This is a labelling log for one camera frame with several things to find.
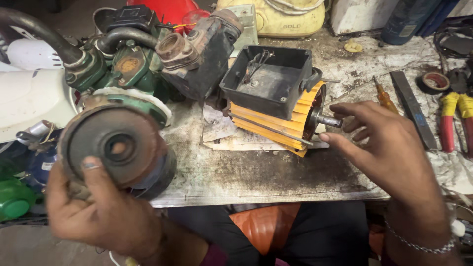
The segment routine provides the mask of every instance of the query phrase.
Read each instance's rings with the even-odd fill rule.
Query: red container
[[[189,13],[187,13],[183,18],[182,18],[182,24],[194,24],[199,21],[201,18],[208,18],[210,16],[210,12],[202,9],[198,10],[193,10]],[[194,28],[195,25],[188,25],[184,26],[184,32],[186,34],[189,34],[189,32]]]
[[[170,21],[172,24],[178,25],[182,23],[185,14],[199,9],[193,0],[127,0],[126,5],[145,5],[156,12],[160,21],[164,15],[164,23]],[[183,28],[179,27],[176,32],[182,34]]]

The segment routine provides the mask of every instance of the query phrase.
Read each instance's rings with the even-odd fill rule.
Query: workbench
[[[312,50],[313,65],[322,69],[324,78],[342,80],[327,84],[324,113],[340,102],[377,101],[373,75],[391,95],[396,107],[403,109],[393,88],[389,72],[402,70],[419,101],[438,141],[439,96],[421,92],[415,77],[440,71],[440,57],[431,37],[414,37],[401,46],[378,47],[376,34],[354,39],[363,46],[361,53],[343,49],[346,42],[321,29],[306,39],[260,38],[261,45]],[[444,62],[445,68],[462,67],[463,60]],[[201,144],[205,121],[202,108],[194,101],[169,104],[171,126],[162,136],[177,155],[177,172],[171,185],[151,201],[154,207],[257,204],[303,201],[365,200],[387,198],[388,194],[372,183],[334,149],[311,149],[304,158],[289,151],[216,151]],[[458,119],[456,128],[461,130]],[[340,129],[328,131],[341,133]],[[439,183],[448,189],[473,194],[473,163],[457,151],[446,154],[429,152]]]

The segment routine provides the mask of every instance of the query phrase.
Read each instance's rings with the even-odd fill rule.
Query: black pants
[[[227,266],[272,265],[232,222],[223,206],[168,209],[175,221],[228,255]],[[368,265],[368,225],[363,202],[303,203],[283,250],[276,257],[291,266]]]

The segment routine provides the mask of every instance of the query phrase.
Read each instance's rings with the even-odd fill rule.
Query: hand
[[[393,198],[407,205],[422,206],[433,198],[441,200],[432,166],[425,154],[414,124],[378,104],[341,103],[330,106],[335,117],[354,116],[344,127],[351,133],[365,127],[353,137],[360,148],[336,133],[322,133],[319,138],[340,150],[370,180]]]
[[[58,161],[49,175],[47,210],[53,235],[113,250],[139,261],[158,253],[161,220],[148,202],[119,191],[100,159],[82,164],[90,200],[68,197],[68,179]]]

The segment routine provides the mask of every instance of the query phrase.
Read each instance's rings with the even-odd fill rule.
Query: yellow screwdriver handle
[[[384,108],[388,109],[389,111],[395,114],[399,114],[396,106],[394,105],[393,101],[391,101],[391,98],[389,97],[389,94],[387,92],[382,92],[378,94],[378,99],[379,99],[379,102],[381,103],[381,106],[383,106]]]

